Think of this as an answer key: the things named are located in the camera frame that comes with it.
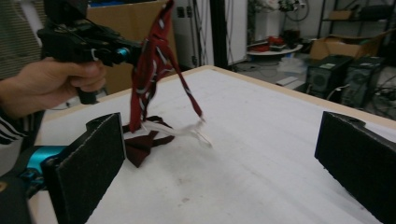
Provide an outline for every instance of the hand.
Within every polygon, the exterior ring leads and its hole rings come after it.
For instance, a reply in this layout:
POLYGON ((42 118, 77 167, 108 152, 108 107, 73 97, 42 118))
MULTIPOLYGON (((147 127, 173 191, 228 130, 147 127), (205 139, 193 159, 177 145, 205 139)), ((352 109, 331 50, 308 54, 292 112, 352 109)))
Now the hand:
POLYGON ((45 59, 29 63, 15 77, 0 81, 0 106, 13 119, 50 109, 82 91, 100 90, 106 83, 101 62, 59 63, 45 59))

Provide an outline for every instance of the black foam pad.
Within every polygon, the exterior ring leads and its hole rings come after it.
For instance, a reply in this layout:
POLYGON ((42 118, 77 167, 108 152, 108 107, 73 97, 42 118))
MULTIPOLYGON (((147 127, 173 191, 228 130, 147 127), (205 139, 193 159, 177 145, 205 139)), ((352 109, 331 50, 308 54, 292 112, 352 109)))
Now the black foam pad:
POLYGON ((125 151, 120 114, 87 123, 87 132, 41 163, 60 224, 85 223, 118 173, 125 151))
POLYGON ((315 157, 379 221, 396 223, 396 144, 364 125, 324 112, 315 157))

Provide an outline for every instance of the computer tower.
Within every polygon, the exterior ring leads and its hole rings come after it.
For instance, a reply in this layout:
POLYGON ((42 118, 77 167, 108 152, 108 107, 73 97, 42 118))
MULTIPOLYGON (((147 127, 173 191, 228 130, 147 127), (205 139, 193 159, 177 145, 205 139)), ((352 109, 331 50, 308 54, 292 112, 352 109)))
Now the computer tower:
POLYGON ((362 108, 372 99, 385 59, 361 57, 347 69, 341 104, 362 108))
POLYGON ((344 55, 329 55, 318 63, 308 66, 306 82, 308 94, 340 103, 341 94, 336 91, 343 87, 347 68, 353 58, 344 55))

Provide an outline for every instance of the table surface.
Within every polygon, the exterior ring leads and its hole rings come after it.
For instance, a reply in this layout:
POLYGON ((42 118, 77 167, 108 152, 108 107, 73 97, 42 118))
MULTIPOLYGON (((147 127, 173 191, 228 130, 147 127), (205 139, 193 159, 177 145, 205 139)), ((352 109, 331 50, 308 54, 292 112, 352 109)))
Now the table surface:
MULTIPOLYGON (((88 223, 379 223, 315 159, 323 111, 366 121, 396 141, 396 122, 213 66, 185 73, 213 148, 177 137, 140 168, 125 160, 88 223)), ((85 123, 120 112, 130 91, 45 117, 39 145, 68 145, 85 123)), ((149 108, 178 128, 198 120, 177 77, 149 108)), ((30 200, 37 223, 56 223, 47 192, 30 200)))

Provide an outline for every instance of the red cloth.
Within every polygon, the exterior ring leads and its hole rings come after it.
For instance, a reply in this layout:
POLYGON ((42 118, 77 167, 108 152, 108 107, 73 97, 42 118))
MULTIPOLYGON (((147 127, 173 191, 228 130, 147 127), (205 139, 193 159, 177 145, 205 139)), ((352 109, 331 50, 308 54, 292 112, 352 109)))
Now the red cloth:
POLYGON ((149 35, 143 43, 142 54, 137 67, 132 72, 133 92, 129 123, 129 129, 132 133, 140 128, 142 120, 146 120, 149 102, 155 95, 157 82, 171 71, 172 67, 175 68, 180 77, 181 84, 191 100, 193 109, 199 117, 203 114, 181 75, 175 56, 166 39, 171 25, 173 5, 174 1, 169 0, 155 19, 149 35))
MULTIPOLYGON (((199 117, 203 112, 193 98, 191 91, 181 75, 172 50, 166 39, 169 29, 173 0, 169 0, 152 24, 148 37, 144 40, 142 54, 137 66, 132 72, 132 97, 130 123, 124 126, 124 132, 134 133, 140 129, 141 121, 151 120, 168 126, 159 117, 146 118, 150 100, 154 97, 157 82, 174 68, 181 80, 181 84, 189 96, 192 107, 199 117)), ((148 135, 125 139, 125 150, 128 160, 139 167, 149 155, 151 148, 171 142, 175 137, 166 136, 154 139, 158 132, 151 131, 148 135)))

